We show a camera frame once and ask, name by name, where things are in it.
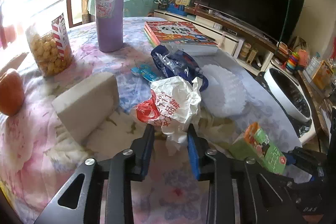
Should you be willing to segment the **green tissue pack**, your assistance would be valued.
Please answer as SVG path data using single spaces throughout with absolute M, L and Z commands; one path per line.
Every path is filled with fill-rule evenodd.
M 272 173 L 284 172 L 286 157 L 257 122 L 250 124 L 228 150 L 235 159 L 244 160 L 252 157 Z

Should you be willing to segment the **white foam block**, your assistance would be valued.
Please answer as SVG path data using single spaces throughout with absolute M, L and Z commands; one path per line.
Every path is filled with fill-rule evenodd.
M 60 121 L 81 144 L 119 105 L 116 76 L 95 73 L 52 101 Z

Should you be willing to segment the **white red plastic bag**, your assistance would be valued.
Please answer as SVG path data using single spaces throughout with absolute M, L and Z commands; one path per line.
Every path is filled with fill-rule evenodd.
M 189 125 L 198 124 L 202 83 L 199 77 L 189 83 L 180 76 L 154 81 L 151 98 L 131 110 L 134 118 L 161 130 L 170 156 L 187 144 Z

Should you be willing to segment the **teal small snack packet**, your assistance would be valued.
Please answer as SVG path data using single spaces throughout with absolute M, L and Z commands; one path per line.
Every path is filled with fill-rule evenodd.
M 162 77 L 160 77 L 154 71 L 152 71 L 151 67 L 147 64 L 141 64 L 139 66 L 133 67 L 131 69 L 131 73 L 135 76 L 141 76 L 149 83 L 162 79 Z

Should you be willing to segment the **blue plastic bag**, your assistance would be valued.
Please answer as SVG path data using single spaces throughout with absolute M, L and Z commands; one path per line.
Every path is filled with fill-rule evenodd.
M 159 45 L 150 54 L 155 66 L 166 78 L 179 76 L 192 84 L 193 79 L 199 77 L 202 80 L 200 91 L 208 88 L 208 79 L 197 62 L 186 52 L 181 50 L 171 52 L 165 46 Z

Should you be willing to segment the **white trash bin black liner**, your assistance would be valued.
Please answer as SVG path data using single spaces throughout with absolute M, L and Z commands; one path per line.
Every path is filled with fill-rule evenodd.
M 284 110 L 300 142 L 308 143 L 316 132 L 311 107 L 301 86 L 276 67 L 269 67 L 262 80 L 267 91 Z

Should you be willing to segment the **floral tablecloth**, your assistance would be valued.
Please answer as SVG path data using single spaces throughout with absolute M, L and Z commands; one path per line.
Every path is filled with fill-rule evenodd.
M 36 220 L 85 159 L 113 157 L 142 135 L 144 125 L 130 110 L 150 98 L 148 82 L 131 73 L 132 67 L 153 62 L 144 23 L 145 18 L 126 18 L 123 48 L 112 53 L 98 49 L 95 24 L 70 30 L 73 61 L 55 77 L 43 77 L 32 56 L 22 64 L 25 102 L 16 115 L 1 116 L 1 190 L 23 223 Z M 117 105 L 112 113 L 105 112 L 101 91 L 87 98 L 68 97 L 66 118 L 80 130 L 71 135 L 52 101 L 103 72 L 116 77 L 111 91 L 118 95 Z M 165 136 L 158 135 L 146 180 L 132 185 L 135 223 L 205 223 L 207 199 L 207 184 L 195 180 L 187 150 L 169 155 Z

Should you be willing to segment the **yellow toy box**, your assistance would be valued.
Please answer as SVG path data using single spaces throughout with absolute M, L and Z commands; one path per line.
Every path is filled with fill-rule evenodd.
M 332 75 L 333 69 L 331 65 L 327 61 L 322 60 L 312 77 L 312 82 L 319 90 L 323 90 L 330 83 Z

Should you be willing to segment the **red apple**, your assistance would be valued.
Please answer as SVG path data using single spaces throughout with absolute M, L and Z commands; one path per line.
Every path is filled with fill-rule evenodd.
M 1 76 L 1 113 L 13 116 L 21 109 L 25 100 L 24 86 L 20 74 L 10 68 Z

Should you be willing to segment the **stack of children's books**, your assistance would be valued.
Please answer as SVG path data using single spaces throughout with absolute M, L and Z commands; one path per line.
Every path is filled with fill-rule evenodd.
M 145 22 L 144 31 L 154 47 L 161 45 L 191 56 L 212 56 L 218 51 L 217 43 L 189 22 Z

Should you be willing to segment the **white TV cabinet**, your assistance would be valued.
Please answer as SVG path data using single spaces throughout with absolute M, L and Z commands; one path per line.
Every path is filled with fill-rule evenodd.
M 171 22 L 190 22 L 201 33 L 211 37 L 217 43 L 218 47 L 233 56 L 236 61 L 253 76 L 260 72 L 267 71 L 271 67 L 281 69 L 282 62 L 274 57 L 274 50 L 270 50 L 267 45 L 258 38 L 248 38 L 246 35 L 240 35 L 231 28 L 221 26 L 209 19 L 198 15 L 182 16 L 169 11 L 155 10 L 154 16 Z M 256 57 L 251 63 L 239 56 L 242 51 L 243 43 L 250 43 L 251 49 L 256 50 Z

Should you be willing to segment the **clear snack jar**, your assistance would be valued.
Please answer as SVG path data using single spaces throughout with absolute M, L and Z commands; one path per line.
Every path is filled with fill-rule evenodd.
M 64 14 L 36 17 L 26 30 L 26 38 L 43 77 L 58 75 L 71 65 L 73 54 Z

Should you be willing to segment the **purple thermos bottle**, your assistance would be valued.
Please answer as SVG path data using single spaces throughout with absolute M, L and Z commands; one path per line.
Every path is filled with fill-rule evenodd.
M 98 47 L 114 52 L 123 47 L 123 0 L 95 0 Z

